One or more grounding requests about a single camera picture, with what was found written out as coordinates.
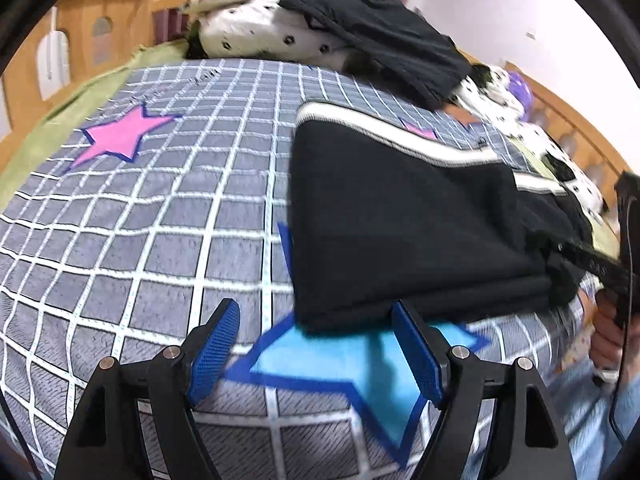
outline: black cloth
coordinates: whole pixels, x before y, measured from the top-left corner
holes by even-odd
[[[564,160],[555,158],[551,153],[545,153],[542,156],[542,162],[545,163],[545,166],[551,170],[560,182],[575,180],[574,170],[569,168],[569,165]]]
[[[471,71],[450,38],[400,0],[280,0],[386,68],[402,93],[435,110]]]
[[[548,310],[571,301],[584,275],[526,242],[546,230],[590,244],[575,196],[518,190],[500,162],[439,167],[308,120],[289,193],[294,312],[310,332],[383,321],[400,299],[427,319]]]
[[[491,69],[487,65],[476,63],[471,66],[469,79],[476,83],[478,88],[486,88],[487,83],[491,83],[494,77],[491,74]]]

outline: gray plaid bedsheet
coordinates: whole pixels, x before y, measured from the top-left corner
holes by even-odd
[[[312,98],[432,128],[458,148],[483,138],[507,164],[533,171],[490,125],[464,128],[327,70],[204,60],[132,72],[83,127],[116,120],[141,101],[150,114],[182,117],[143,137],[134,163],[103,155],[65,172],[88,147],[80,130],[71,132],[0,215],[0,387],[46,474],[102,356],[126,363],[180,344],[230,296],[242,311],[234,361],[291,310],[276,222],[286,219],[296,109]],[[593,295],[593,280],[583,288]],[[483,358],[526,355],[546,374],[581,316],[575,300],[471,328],[491,341]],[[147,405],[141,413],[154,474],[166,479]],[[475,449],[489,416],[484,406]],[[232,480],[408,478],[436,417],[432,406],[424,410],[409,467],[398,471],[340,394],[222,380],[195,414],[223,478]],[[4,418],[0,424],[8,431]]]

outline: wooden headboard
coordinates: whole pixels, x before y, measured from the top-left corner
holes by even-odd
[[[153,44],[152,1],[58,0],[56,10],[38,22],[2,74],[11,132],[0,142],[0,171],[50,110],[89,79],[126,63],[140,44]],[[64,32],[68,41],[70,77],[69,84],[43,98],[36,55],[40,42],[52,31],[54,13],[55,30]]]
[[[41,40],[52,29],[49,11],[28,35],[2,76],[11,132],[0,141],[0,171],[20,147],[27,134],[50,110],[66,101],[83,83],[126,63],[139,45],[154,44],[153,15],[180,7],[186,0],[59,0],[56,29],[68,40],[70,83],[51,97],[40,94],[36,53]],[[108,36],[97,30],[102,20]],[[477,59],[464,53],[469,61]],[[507,70],[520,71],[507,63]],[[548,133],[561,144],[575,142],[574,161],[583,170],[597,168],[599,187],[607,204],[613,206],[613,185],[628,170],[622,156],[605,137],[574,108],[547,88],[523,74],[535,95],[535,107],[548,117]]]

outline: human hand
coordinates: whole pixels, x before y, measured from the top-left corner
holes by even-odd
[[[596,368],[618,369],[622,358],[624,331],[614,323],[616,306],[604,290],[596,294],[598,309],[593,316],[595,332],[591,335],[589,357]],[[627,383],[640,376],[640,315],[632,317],[622,381]]]

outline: white stripe trim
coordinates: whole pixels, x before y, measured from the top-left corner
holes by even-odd
[[[296,126],[311,120],[344,124],[434,166],[475,166],[500,161],[489,146],[477,150],[459,150],[437,140],[417,136],[368,114],[328,103],[308,102],[302,105],[298,110]]]
[[[532,193],[553,193],[554,195],[566,195],[567,191],[555,180],[549,180],[542,176],[535,176],[530,173],[513,173],[516,187],[521,191]]]

